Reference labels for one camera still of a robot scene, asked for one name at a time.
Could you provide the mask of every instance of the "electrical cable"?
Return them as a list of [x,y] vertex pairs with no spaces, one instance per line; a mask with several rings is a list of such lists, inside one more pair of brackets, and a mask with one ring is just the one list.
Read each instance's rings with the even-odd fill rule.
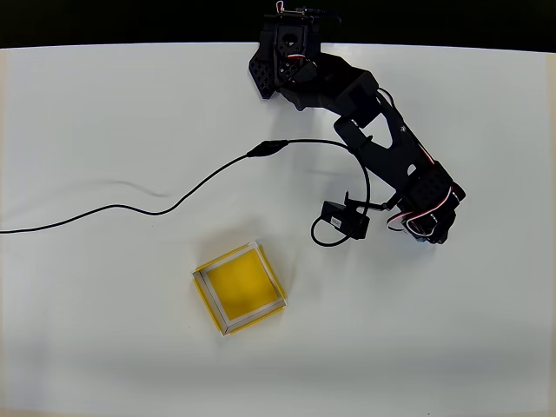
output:
[[406,215],[411,215],[411,211],[402,211],[386,220],[386,227],[388,228],[388,230],[393,230],[394,232],[405,232],[405,229],[403,228],[393,228],[392,226],[390,226],[390,223],[395,222],[396,220],[403,218]]
[[425,156],[427,157],[428,161],[430,161],[434,165],[434,159],[431,157],[431,154],[428,153],[428,151],[423,147],[423,145],[420,144],[420,142],[419,142],[419,147],[425,153]]
[[126,204],[109,204],[107,206],[95,208],[94,210],[87,211],[87,212],[82,213],[80,215],[76,215],[75,217],[71,217],[67,220],[63,220],[61,222],[56,222],[56,223],[52,223],[52,224],[47,224],[45,226],[39,226],[39,227],[36,227],[36,228],[18,228],[18,229],[13,229],[13,230],[0,230],[0,235],[11,235],[11,234],[14,234],[14,233],[37,232],[39,230],[46,230],[47,228],[57,228],[58,226],[63,226],[64,224],[68,224],[68,223],[74,222],[76,220],[83,219],[84,217],[87,217],[88,215],[93,215],[95,213],[99,213],[101,211],[108,210],[108,209],[126,209],[126,210],[135,211],[137,213],[141,213],[142,215],[166,215],[170,211],[173,211],[173,210],[177,209],[180,206],[180,204],[182,204],[185,201],[185,199],[187,199],[190,195],[195,193],[200,187],[202,187],[207,181],[212,179],[214,176],[220,174],[224,169],[229,168],[232,165],[234,165],[235,163],[238,163],[239,161],[242,161],[246,158],[248,158],[247,155],[240,156],[239,158],[235,158],[233,161],[230,161],[227,164],[222,165],[219,169],[214,171],[212,174],[210,174],[204,180],[202,180],[196,186],[194,186],[191,189],[191,191],[189,191],[186,195],[184,195],[182,198],[180,198],[177,201],[176,204],[174,204],[172,207],[166,208],[165,210],[162,210],[162,211],[147,211],[147,210],[142,210],[140,208],[128,206]]
[[355,232],[357,232],[357,230],[361,227],[361,225],[365,221],[365,216],[367,215],[367,212],[368,212],[368,204],[371,201],[371,181],[368,177],[368,172],[367,172],[367,169],[365,168],[365,164],[363,163],[363,161],[361,160],[361,157],[358,154],[356,154],[353,150],[351,150],[348,146],[344,145],[343,143],[334,142],[334,141],[326,141],[326,140],[322,140],[322,139],[294,139],[294,140],[291,140],[291,141],[288,141],[288,142],[289,143],[323,143],[323,144],[327,144],[327,145],[333,145],[333,146],[338,146],[340,148],[344,148],[345,150],[347,150],[347,152],[349,152],[350,154],[355,156],[355,158],[357,159],[357,162],[361,166],[361,169],[363,169],[363,175],[365,176],[365,187],[366,187],[366,196],[365,196],[365,203],[366,204],[363,207],[363,213],[361,213],[361,219],[359,221],[359,224],[357,226],[355,226],[348,234],[346,234],[340,240],[338,240],[336,242],[330,242],[330,243],[319,241],[316,238],[316,236],[314,235],[314,228],[316,227],[316,225],[319,222],[324,220],[325,217],[328,217],[329,215],[333,215],[334,212],[333,213],[327,213],[325,215],[320,215],[319,217],[316,218],[316,220],[311,225],[311,238],[313,239],[313,242],[315,242],[317,245],[323,246],[325,248],[332,248],[334,246],[341,245],[343,242],[345,242],[347,239],[349,239],[351,236],[353,236],[355,234]]
[[[273,155],[274,153],[278,152],[279,150],[281,150],[285,146],[289,145],[290,143],[323,143],[323,144],[327,144],[327,145],[334,145],[334,146],[338,146],[340,148],[344,148],[349,153],[354,155],[355,158],[357,159],[357,161],[359,162],[361,168],[363,169],[363,174],[365,176],[365,183],[366,183],[366,188],[367,188],[367,196],[366,196],[366,201],[365,202],[366,202],[367,205],[370,203],[371,184],[370,184],[370,180],[369,180],[369,177],[368,177],[367,169],[365,168],[365,165],[363,164],[363,161],[361,160],[361,158],[356,153],[354,153],[353,150],[351,150],[348,146],[344,145],[343,143],[334,142],[334,141],[327,141],[327,140],[323,140],[323,139],[294,139],[294,140],[289,140],[289,141],[286,141],[286,140],[265,141],[265,142],[257,145],[254,149],[250,150],[247,154],[245,154],[243,156],[240,156],[238,158],[235,158],[233,161],[230,161],[230,162],[226,163],[225,165],[222,165],[219,169],[214,171],[212,174],[210,174],[205,179],[203,179],[201,182],[199,182],[196,186],[194,186],[186,195],[184,195],[182,198],[180,198],[173,206],[171,206],[169,208],[166,208],[164,210],[161,210],[161,211],[147,211],[147,210],[143,210],[141,208],[136,208],[136,207],[129,206],[129,205],[126,205],[126,204],[109,204],[109,205],[106,205],[106,206],[95,208],[95,209],[87,211],[85,213],[81,213],[80,215],[70,217],[69,219],[63,220],[61,222],[51,223],[51,224],[47,224],[47,225],[44,225],[44,226],[38,226],[38,227],[35,227],[35,228],[18,228],[18,229],[12,229],[12,230],[0,230],[0,235],[11,235],[11,234],[15,234],[15,233],[37,232],[37,231],[40,231],[40,230],[46,230],[48,228],[56,228],[58,226],[63,226],[64,224],[75,222],[75,221],[77,221],[79,219],[83,219],[84,217],[87,217],[89,215],[93,215],[95,213],[99,213],[101,211],[108,210],[108,209],[127,209],[127,210],[131,210],[131,211],[135,211],[136,213],[140,213],[142,215],[152,215],[152,216],[166,215],[167,213],[177,209],[187,198],[189,198],[193,193],[195,193],[206,182],[211,180],[216,175],[220,174],[224,169],[227,169],[227,168],[231,167],[232,165],[238,163],[239,161],[242,161],[242,160],[247,159],[247,158],[257,157],[257,156]],[[333,246],[338,246],[338,245],[342,244],[347,239],[349,239],[352,235],[354,235],[354,233],[358,230],[358,228],[363,223],[365,216],[367,215],[367,211],[368,211],[368,207],[364,207],[360,223],[356,227],[354,227],[353,230],[351,230],[342,239],[340,239],[337,242],[332,242],[332,243],[321,242],[314,235],[314,228],[315,228],[316,224],[318,222],[320,222],[321,220],[324,220],[323,216],[318,217],[314,221],[313,226],[311,227],[311,237],[313,238],[313,241],[316,244],[318,244],[320,246],[324,246],[324,247],[333,247]]]
[[407,225],[407,228],[409,229],[409,231],[410,231],[411,233],[413,233],[414,235],[422,236],[422,237],[429,237],[429,236],[433,235],[434,229],[435,229],[436,226],[438,225],[438,222],[436,222],[436,224],[434,225],[433,229],[432,229],[429,233],[427,233],[427,234],[422,234],[422,233],[416,232],[416,231],[413,229],[413,227],[411,226],[411,222],[414,221],[414,220],[419,219],[420,217],[423,217],[424,215],[430,215],[430,214],[433,213],[435,210],[438,210],[440,207],[442,207],[442,205],[443,205],[445,202],[447,202],[447,200],[448,200],[448,198],[450,198],[450,195],[451,195],[451,194],[452,194],[452,186],[450,186],[450,188],[448,189],[448,194],[447,194],[447,196],[444,197],[444,199],[443,199],[441,202],[439,202],[436,206],[434,206],[434,207],[431,208],[430,210],[427,210],[427,211],[425,211],[425,212],[423,212],[423,213],[420,213],[420,214],[418,214],[418,215],[415,215],[415,216],[413,216],[413,217],[407,219],[406,225]]

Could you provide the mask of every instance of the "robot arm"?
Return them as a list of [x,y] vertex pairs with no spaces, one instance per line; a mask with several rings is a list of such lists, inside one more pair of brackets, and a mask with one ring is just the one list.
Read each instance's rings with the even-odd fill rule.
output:
[[[401,220],[417,240],[443,243],[465,192],[428,154],[405,124],[393,98],[369,71],[321,52],[320,16],[315,12],[321,11],[279,9],[276,15],[265,16],[259,49],[249,62],[262,98],[269,99],[278,91],[299,111],[312,107],[338,114],[336,133],[368,170],[395,189],[388,202],[370,204],[369,208],[390,210],[397,206],[400,213],[388,223]],[[379,115],[386,118],[392,136],[392,146],[387,149],[361,131]],[[415,170],[408,174],[412,165]],[[360,222],[361,214],[356,211],[364,206],[346,194],[343,205],[324,203],[322,219],[344,234],[349,230],[346,225],[366,228],[368,222]],[[358,232],[351,237],[364,237],[366,230]]]

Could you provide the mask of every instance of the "cable connector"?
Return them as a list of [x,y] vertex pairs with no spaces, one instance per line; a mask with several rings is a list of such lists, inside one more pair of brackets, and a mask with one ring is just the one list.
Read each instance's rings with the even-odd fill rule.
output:
[[356,240],[365,239],[370,221],[368,216],[362,215],[355,208],[336,202],[324,202],[319,219],[330,223],[339,232]]
[[264,141],[252,148],[246,155],[248,158],[257,156],[271,156],[289,145],[289,141]]

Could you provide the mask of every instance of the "white wire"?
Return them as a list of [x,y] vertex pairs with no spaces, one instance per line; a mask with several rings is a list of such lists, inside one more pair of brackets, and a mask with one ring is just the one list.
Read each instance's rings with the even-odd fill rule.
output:
[[425,156],[428,158],[428,160],[434,165],[434,159],[431,157],[431,154],[429,154],[427,150],[423,148],[423,145],[421,145],[420,143],[419,146],[423,150],[423,152],[425,152]]
[[429,236],[431,236],[431,235],[434,233],[434,230],[436,229],[436,226],[438,225],[438,222],[434,225],[433,229],[432,229],[429,233],[427,233],[427,234],[422,234],[422,233],[419,233],[419,232],[415,231],[415,230],[413,229],[413,227],[411,226],[411,222],[413,222],[413,221],[415,221],[415,220],[417,220],[417,219],[423,217],[424,215],[430,215],[432,212],[434,212],[435,210],[437,210],[437,209],[439,209],[440,207],[442,207],[442,205],[443,205],[445,202],[447,202],[448,198],[450,198],[450,195],[451,195],[451,194],[452,194],[452,186],[450,186],[450,188],[448,189],[448,194],[447,194],[446,197],[444,197],[444,200],[442,200],[436,207],[433,207],[433,208],[431,208],[430,210],[427,210],[427,211],[425,211],[424,213],[421,213],[420,215],[416,215],[416,216],[414,216],[414,217],[411,217],[411,218],[407,219],[406,225],[407,225],[407,228],[409,229],[409,231],[410,231],[411,233],[413,233],[414,235],[417,235],[417,236],[422,236],[422,237],[429,237]]
[[383,90],[383,89],[378,89],[378,91],[380,91],[382,98],[384,98],[386,101],[388,101],[392,107],[395,107],[394,99],[392,98],[392,96],[385,95],[384,94],[385,90]]
[[395,222],[396,220],[398,220],[399,218],[403,217],[404,215],[411,215],[411,211],[402,211],[400,213],[398,213],[397,215],[394,215],[392,217],[390,217],[386,223],[386,227],[390,228],[390,223],[391,222]]

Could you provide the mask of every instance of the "black cable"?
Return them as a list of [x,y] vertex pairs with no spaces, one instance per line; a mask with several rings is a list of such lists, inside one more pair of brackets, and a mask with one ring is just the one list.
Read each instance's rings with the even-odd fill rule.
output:
[[333,246],[338,246],[338,245],[342,244],[343,242],[345,242],[347,239],[349,239],[351,236],[353,236],[354,233],[362,225],[362,223],[365,219],[365,216],[367,215],[368,207],[369,207],[369,203],[370,203],[371,182],[370,182],[369,177],[368,177],[367,169],[365,168],[365,165],[363,164],[363,161],[361,160],[361,157],[358,154],[356,154],[353,150],[351,150],[348,146],[344,145],[343,143],[334,142],[334,141],[327,141],[327,140],[323,140],[323,139],[294,139],[294,140],[290,140],[290,141],[282,140],[282,141],[265,141],[265,142],[262,142],[261,144],[257,145],[253,149],[251,149],[246,155],[235,158],[233,161],[230,161],[227,164],[221,166],[219,169],[214,171],[212,174],[210,174],[204,180],[202,180],[196,186],[194,186],[186,195],[184,195],[180,200],[178,200],[176,204],[174,204],[170,208],[166,208],[165,210],[162,210],[162,211],[147,211],[147,210],[143,210],[143,209],[140,209],[140,208],[128,206],[128,205],[125,205],[125,204],[110,204],[110,205],[107,205],[107,206],[102,206],[102,207],[99,207],[99,208],[95,208],[94,210],[87,211],[87,212],[82,213],[80,215],[76,215],[76,216],[71,217],[67,220],[47,224],[45,226],[39,226],[39,227],[36,227],[36,228],[18,228],[18,229],[13,229],[13,230],[0,230],[0,235],[11,235],[11,234],[15,234],[15,233],[37,232],[39,230],[46,230],[48,228],[56,228],[56,227],[62,226],[64,224],[68,224],[68,223],[74,222],[76,220],[83,219],[84,217],[86,217],[88,215],[93,215],[95,213],[99,213],[101,211],[108,210],[108,209],[127,209],[127,210],[131,210],[131,211],[135,211],[137,213],[141,213],[142,215],[152,215],[152,216],[166,215],[170,211],[173,211],[173,210],[177,209],[188,197],[190,197],[193,193],[195,193],[200,187],[202,187],[206,182],[208,182],[214,176],[220,174],[224,169],[229,168],[232,165],[234,165],[235,163],[238,163],[239,161],[242,161],[246,158],[273,155],[274,153],[278,152],[279,150],[281,150],[285,146],[289,145],[290,143],[323,143],[323,144],[327,144],[327,145],[333,145],[333,146],[338,146],[340,148],[344,148],[350,154],[355,156],[355,158],[359,162],[361,168],[363,169],[363,175],[365,176],[365,183],[366,183],[366,187],[367,187],[367,196],[366,196],[366,200],[365,200],[366,204],[365,204],[365,207],[363,208],[363,213],[362,213],[361,220],[360,220],[359,224],[357,226],[355,226],[348,234],[346,234],[339,241],[332,242],[332,243],[321,242],[314,235],[314,228],[316,227],[316,225],[321,220],[324,220],[324,217],[322,215],[319,216],[314,221],[313,225],[311,226],[311,237],[313,238],[313,241],[316,244],[318,244],[320,246],[327,247],[327,248],[330,248],[330,247],[333,247]]
[[84,217],[88,216],[88,215],[93,215],[94,213],[99,213],[101,211],[104,210],[108,210],[108,209],[126,209],[126,210],[131,210],[131,211],[136,211],[137,213],[141,213],[142,215],[166,215],[167,213],[169,213],[172,210],[175,210],[178,208],[178,206],[180,204],[183,203],[183,201],[188,198],[190,195],[192,195],[193,193],[195,193],[200,187],[202,187],[205,182],[209,181],[211,178],[213,178],[215,175],[220,174],[224,169],[231,167],[232,165],[234,165],[235,163],[244,160],[245,158],[248,158],[247,155],[244,156],[240,156],[239,158],[235,158],[233,161],[228,162],[226,165],[221,166],[219,169],[217,169],[215,172],[213,172],[212,174],[210,174],[209,176],[207,176],[204,180],[202,180],[201,182],[199,182],[193,189],[191,189],[191,191],[189,191],[186,195],[184,195],[182,198],[180,198],[178,200],[178,202],[176,204],[174,204],[172,207],[170,208],[166,208],[165,210],[162,211],[147,211],[147,210],[141,210],[140,208],[136,208],[136,207],[132,207],[132,206],[127,206],[125,204],[110,204],[108,206],[103,206],[103,207],[99,207],[99,208],[95,208],[94,210],[88,211],[86,213],[82,213],[80,215],[76,215],[75,217],[71,217],[67,220],[58,222],[58,223],[52,223],[52,224],[47,224],[46,226],[39,226],[37,228],[18,228],[18,229],[14,229],[14,230],[0,230],[0,235],[10,235],[13,233],[27,233],[27,232],[37,232],[39,230],[46,230],[47,228],[57,228],[58,226],[62,226],[64,224],[68,224],[71,222],[74,222],[75,220],[79,220],[79,219],[83,219]]
[[[339,241],[331,242],[331,243],[321,242],[314,235],[314,228],[316,227],[316,225],[320,221],[324,220],[325,215],[320,215],[319,217],[317,217],[316,220],[311,225],[311,238],[313,239],[313,242],[315,242],[317,245],[323,246],[325,248],[332,248],[334,246],[341,245],[343,242],[345,242],[347,239],[349,239],[351,236],[353,236],[355,234],[355,232],[357,232],[357,230],[361,227],[361,225],[365,221],[365,216],[367,215],[367,212],[368,212],[368,206],[369,206],[369,203],[371,202],[371,181],[369,180],[367,169],[365,168],[365,165],[364,165],[363,161],[361,160],[361,157],[357,153],[355,153],[353,150],[351,150],[348,146],[344,145],[343,143],[334,142],[334,141],[326,141],[326,140],[323,140],[323,139],[294,139],[294,140],[288,141],[288,143],[324,143],[324,144],[327,144],[327,145],[334,145],[334,146],[338,146],[340,148],[344,148],[347,152],[349,152],[350,154],[355,156],[355,158],[357,159],[357,162],[361,166],[361,169],[363,169],[363,175],[365,176],[365,185],[366,185],[366,194],[367,195],[365,197],[365,203],[366,204],[365,204],[365,207],[363,208],[363,213],[361,214],[361,219],[359,221],[359,224],[357,226],[355,226],[348,234],[346,234],[344,237],[342,237]],[[333,214],[334,213],[327,213],[326,217],[328,217],[329,215],[333,215]]]

